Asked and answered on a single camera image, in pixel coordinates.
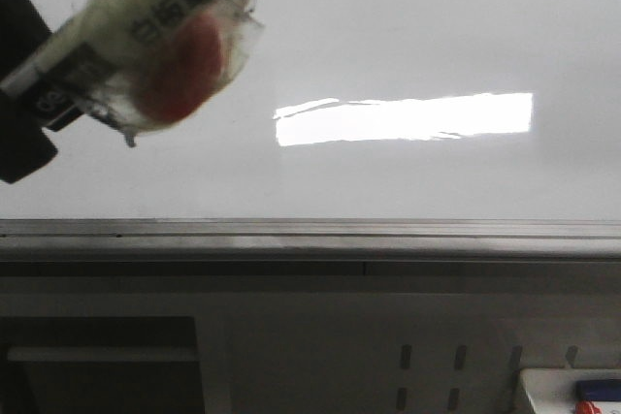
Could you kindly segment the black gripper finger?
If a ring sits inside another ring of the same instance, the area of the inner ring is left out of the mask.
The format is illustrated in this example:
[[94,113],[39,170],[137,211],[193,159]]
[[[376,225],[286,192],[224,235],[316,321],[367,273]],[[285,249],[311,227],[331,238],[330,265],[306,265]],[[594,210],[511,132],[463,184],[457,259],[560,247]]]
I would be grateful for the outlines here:
[[[4,80],[50,35],[31,0],[1,0],[1,78]],[[14,184],[42,169],[57,149],[18,89],[1,90],[1,180]]]

